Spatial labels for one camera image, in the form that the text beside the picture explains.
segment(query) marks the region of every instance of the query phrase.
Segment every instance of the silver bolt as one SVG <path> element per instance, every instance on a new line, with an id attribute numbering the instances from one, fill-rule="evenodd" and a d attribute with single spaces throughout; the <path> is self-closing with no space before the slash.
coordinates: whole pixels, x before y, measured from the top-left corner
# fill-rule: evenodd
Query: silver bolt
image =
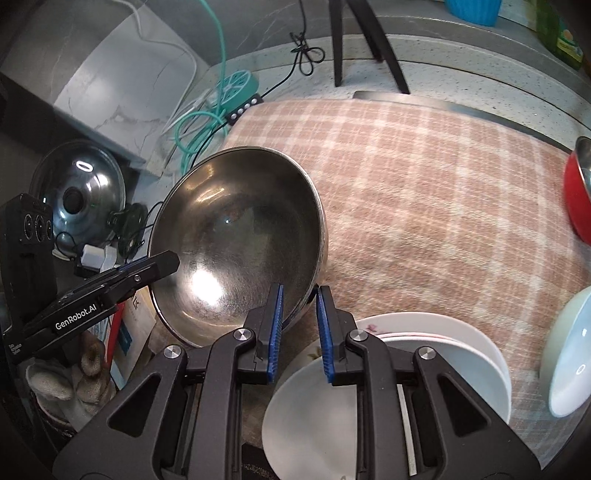
<path id="1" fill-rule="evenodd" d="M 239 342 L 244 342 L 252 336 L 252 332 L 248 328 L 239 328 L 234 330 L 234 338 Z"/>
<path id="2" fill-rule="evenodd" d="M 351 340 L 363 342 L 368 337 L 368 333 L 365 330 L 351 330 L 349 336 L 351 337 Z"/>
<path id="3" fill-rule="evenodd" d="M 181 353 L 183 353 L 183 349 L 180 345 L 168 345 L 164 349 L 164 356 L 166 358 L 177 358 Z"/>
<path id="4" fill-rule="evenodd" d="M 418 349 L 418 355 L 423 360 L 432 360 L 435 358 L 437 353 L 430 346 L 422 346 L 420 349 Z"/>

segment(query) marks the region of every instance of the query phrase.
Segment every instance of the checkered tablecloth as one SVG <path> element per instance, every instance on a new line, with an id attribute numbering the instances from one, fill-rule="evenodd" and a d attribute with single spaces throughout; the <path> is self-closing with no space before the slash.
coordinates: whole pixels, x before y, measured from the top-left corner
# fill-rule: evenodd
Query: checkered tablecloth
<path id="1" fill-rule="evenodd" d="M 320 193 L 329 231 L 324 282 L 355 318 L 449 315 L 501 349 L 513 385 L 511 427 L 545 465 L 578 423 L 550 416 L 538 389 L 558 312 L 589 285 L 591 251 L 562 195 L 564 152 L 497 124 L 365 100 L 259 105 L 225 147 L 295 159 Z M 284 367 L 317 338 L 313 312 L 282 343 Z M 272 388 L 245 392 L 246 439 L 260 444 Z"/>

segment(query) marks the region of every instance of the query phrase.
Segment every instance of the green bottle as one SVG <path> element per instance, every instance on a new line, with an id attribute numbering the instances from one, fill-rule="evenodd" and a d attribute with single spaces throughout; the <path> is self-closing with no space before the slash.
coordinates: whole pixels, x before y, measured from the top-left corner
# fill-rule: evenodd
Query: green bottle
<path id="1" fill-rule="evenodd" d="M 556 57 L 575 70 L 583 63 L 583 50 L 547 0 L 537 0 L 538 38 Z"/>

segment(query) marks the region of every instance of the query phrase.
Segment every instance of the red pot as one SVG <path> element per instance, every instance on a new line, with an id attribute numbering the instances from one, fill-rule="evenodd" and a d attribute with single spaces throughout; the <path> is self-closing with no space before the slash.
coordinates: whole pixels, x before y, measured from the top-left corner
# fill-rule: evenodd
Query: red pot
<path id="1" fill-rule="evenodd" d="M 564 198 L 574 230 L 583 242 L 591 245 L 591 139 L 579 137 L 564 171 Z"/>

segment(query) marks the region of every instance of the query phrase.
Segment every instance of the blue plastic cup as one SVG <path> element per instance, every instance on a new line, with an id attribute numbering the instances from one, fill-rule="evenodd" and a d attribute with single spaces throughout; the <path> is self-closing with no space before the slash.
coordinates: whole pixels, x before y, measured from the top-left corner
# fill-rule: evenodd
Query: blue plastic cup
<path id="1" fill-rule="evenodd" d="M 502 0 L 445 0 L 455 17 L 477 25 L 493 27 L 499 16 Z"/>

